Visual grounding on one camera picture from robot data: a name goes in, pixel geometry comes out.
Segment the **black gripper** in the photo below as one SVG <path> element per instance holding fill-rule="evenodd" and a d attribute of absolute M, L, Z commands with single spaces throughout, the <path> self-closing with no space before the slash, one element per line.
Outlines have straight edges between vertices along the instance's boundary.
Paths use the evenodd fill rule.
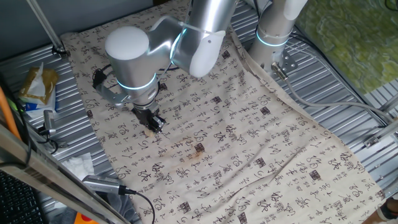
<path fill-rule="evenodd" d="M 133 104 L 132 112 L 137 117 L 139 123 L 144 124 L 148 130 L 152 131 L 153 133 L 162 132 L 165 119 L 158 115 L 158 104 L 148 104 L 145 106 Z"/>

